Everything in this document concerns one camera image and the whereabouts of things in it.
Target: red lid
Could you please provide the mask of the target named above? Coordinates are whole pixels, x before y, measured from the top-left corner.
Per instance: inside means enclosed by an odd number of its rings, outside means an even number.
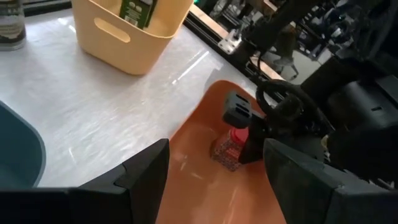
[[[249,136],[249,129],[238,129],[232,128],[230,131],[231,140],[240,146],[244,146],[244,143],[248,139]]]

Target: orange tray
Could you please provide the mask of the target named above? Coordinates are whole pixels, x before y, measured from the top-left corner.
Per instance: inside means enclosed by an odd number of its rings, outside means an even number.
[[[210,159],[210,145],[230,126],[221,119],[226,95],[235,90],[228,81],[209,87],[196,110],[170,140],[167,183],[157,224],[280,224],[285,219],[259,161],[230,172]]]

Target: gray jar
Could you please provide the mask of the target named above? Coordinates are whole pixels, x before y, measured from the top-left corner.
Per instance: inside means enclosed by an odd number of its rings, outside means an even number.
[[[25,45],[23,0],[0,0],[0,50],[17,50]]]

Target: bin handle cutout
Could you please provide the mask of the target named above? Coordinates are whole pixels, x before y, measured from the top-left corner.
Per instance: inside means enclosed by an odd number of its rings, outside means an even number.
[[[94,23],[100,30],[112,35],[113,37],[123,41],[124,43],[130,43],[130,36],[125,31],[97,17],[94,18]]]

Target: bottle label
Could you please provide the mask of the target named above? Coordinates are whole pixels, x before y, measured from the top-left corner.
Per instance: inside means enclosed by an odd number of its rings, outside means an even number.
[[[0,44],[12,44],[26,37],[21,0],[0,0]]]

